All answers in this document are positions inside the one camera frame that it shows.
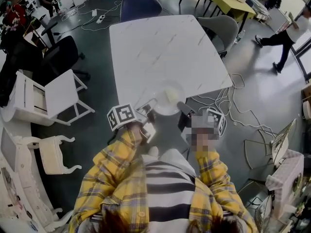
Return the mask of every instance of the white plate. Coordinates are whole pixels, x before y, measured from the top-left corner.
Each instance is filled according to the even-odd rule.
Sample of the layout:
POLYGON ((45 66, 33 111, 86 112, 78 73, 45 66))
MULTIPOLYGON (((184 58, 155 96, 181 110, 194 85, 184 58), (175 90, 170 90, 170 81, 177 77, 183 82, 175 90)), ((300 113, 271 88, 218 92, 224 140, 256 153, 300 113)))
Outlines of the white plate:
POLYGON ((171 116, 179 112, 177 102, 185 102, 186 95, 183 87, 174 80, 162 80, 151 88, 150 97, 157 100, 154 110, 164 116, 171 116), (177 98, 176 103, 171 103, 165 91, 170 91, 177 98))

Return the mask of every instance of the gray chair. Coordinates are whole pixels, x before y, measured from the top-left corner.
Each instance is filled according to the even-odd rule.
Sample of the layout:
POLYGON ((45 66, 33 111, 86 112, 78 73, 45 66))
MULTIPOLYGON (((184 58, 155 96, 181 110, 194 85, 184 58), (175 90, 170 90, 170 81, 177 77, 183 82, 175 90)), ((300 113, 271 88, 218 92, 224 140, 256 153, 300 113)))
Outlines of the gray chair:
POLYGON ((197 20, 204 29, 211 30, 218 35, 224 45, 224 50, 218 53, 220 57, 225 57, 238 35, 239 27, 237 22, 225 15, 209 18, 198 17, 197 20))

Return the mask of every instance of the plastic bottle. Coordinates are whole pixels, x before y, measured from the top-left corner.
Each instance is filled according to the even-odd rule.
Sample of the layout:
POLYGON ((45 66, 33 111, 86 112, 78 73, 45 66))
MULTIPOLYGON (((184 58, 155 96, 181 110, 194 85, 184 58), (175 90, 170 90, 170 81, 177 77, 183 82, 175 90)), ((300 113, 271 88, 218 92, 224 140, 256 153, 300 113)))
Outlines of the plastic bottle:
POLYGON ((235 39, 234 43, 237 44, 237 43, 244 37, 244 35, 245 35, 245 30, 241 31, 241 32, 238 34, 238 36, 237 36, 237 38, 235 39))

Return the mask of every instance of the black pants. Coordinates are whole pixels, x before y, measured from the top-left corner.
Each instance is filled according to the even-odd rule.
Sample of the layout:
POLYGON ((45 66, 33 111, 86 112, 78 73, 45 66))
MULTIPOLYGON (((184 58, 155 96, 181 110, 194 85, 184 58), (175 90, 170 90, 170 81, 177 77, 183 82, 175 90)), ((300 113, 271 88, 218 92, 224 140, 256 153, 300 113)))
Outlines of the black pants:
POLYGON ((287 32, 284 30, 281 33, 274 34, 270 38, 263 38, 261 39, 261 44, 263 46, 278 46, 283 45, 283 52, 280 62, 277 65, 279 70, 282 70, 285 62, 288 57, 288 53, 290 52, 291 46, 294 42, 290 39, 287 32))
POLYGON ((56 3, 53 3, 53 4, 46 4, 44 2, 41 2, 41 5, 49 11, 50 17, 53 16, 53 6, 55 7, 56 12, 59 11, 59 7, 58 7, 58 2, 57 1, 56 1, 56 3))

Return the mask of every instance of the floor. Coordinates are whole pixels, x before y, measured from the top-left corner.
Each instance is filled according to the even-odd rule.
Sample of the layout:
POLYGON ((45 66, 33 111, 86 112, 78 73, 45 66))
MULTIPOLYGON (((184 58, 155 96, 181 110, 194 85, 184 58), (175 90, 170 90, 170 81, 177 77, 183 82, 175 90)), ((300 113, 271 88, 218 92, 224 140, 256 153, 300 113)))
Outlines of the floor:
MULTIPOLYGON (((94 8, 110 9, 116 0, 89 0, 86 6, 81 9, 81 13, 94 8)), ((163 16, 170 14, 193 14, 200 16, 203 14, 206 4, 201 0, 197 9, 197 0, 183 0, 178 6, 179 0, 159 0, 163 8, 169 12, 162 12, 163 16)), ((213 11, 210 7, 207 16, 213 11)), ((85 26, 87 29, 99 29, 107 27, 111 23, 119 21, 119 10, 109 12, 110 17, 100 25, 92 23, 85 26)), ((81 23, 91 19, 91 14, 79 16, 74 15, 62 22, 60 18, 54 32, 67 31, 81 23)), ((235 45, 224 58, 224 63, 230 74, 238 73, 243 76, 245 88, 238 89, 235 93, 235 101, 240 110, 252 109, 261 124, 268 125, 273 132, 279 132, 294 118, 297 118, 297 126, 292 131, 290 149, 302 151, 303 121, 301 115, 301 89, 305 86, 303 74, 298 67, 294 57, 290 53, 282 74, 276 75, 272 71, 272 62, 279 61, 281 47, 265 47, 260 49, 252 39, 255 34, 261 36, 271 36, 271 29, 254 20, 248 20, 244 26, 246 30, 244 38, 235 45)), ((64 164, 68 167, 81 165, 82 170, 76 170, 69 175, 47 176, 41 171, 41 177, 45 188, 54 206, 61 206, 64 212, 73 209, 75 199, 78 195, 81 181, 86 172, 92 167, 92 158, 104 147, 107 140, 112 136, 112 132, 107 122, 106 114, 110 108, 118 104, 116 86, 114 83, 114 72, 112 66, 109 30, 84 31, 78 28, 74 31, 62 35, 72 35, 79 51, 83 52, 86 59, 83 61, 81 70, 91 74, 91 79, 86 82, 87 91, 80 93, 83 102, 95 109, 96 113, 87 115, 71 126, 54 124, 50 127, 32 125, 33 135, 41 138, 63 134, 67 137, 75 137, 73 143, 66 143, 62 148, 64 164)), ((234 76, 236 86, 241 86, 242 81, 238 76, 234 76)), ((216 98, 219 91, 206 94, 216 98)), ((208 99, 200 99, 205 103, 211 103, 208 99)), ((201 107, 192 99, 188 104, 195 109, 201 107)), ((256 119, 250 112, 240 114, 232 106, 232 117, 245 124, 258 125, 256 119)), ((165 117, 157 116, 156 127, 159 129, 151 146, 158 146, 160 152, 169 148, 176 148, 183 152, 186 144, 180 137, 177 128, 179 114, 165 117)), ((236 189, 239 190, 246 182, 250 168, 244 157, 244 139, 261 141, 260 134, 255 128, 244 127, 227 116, 228 125, 223 137, 217 142, 215 148, 220 154, 221 160, 228 166, 228 173, 236 189)), ((262 165, 264 161, 263 147, 258 144, 248 147, 249 159, 253 166, 262 165)), ((189 155, 190 164, 198 170, 197 162, 193 153, 189 155)), ((247 201, 260 191, 258 187, 252 187, 247 192, 243 192, 242 199, 247 201)))

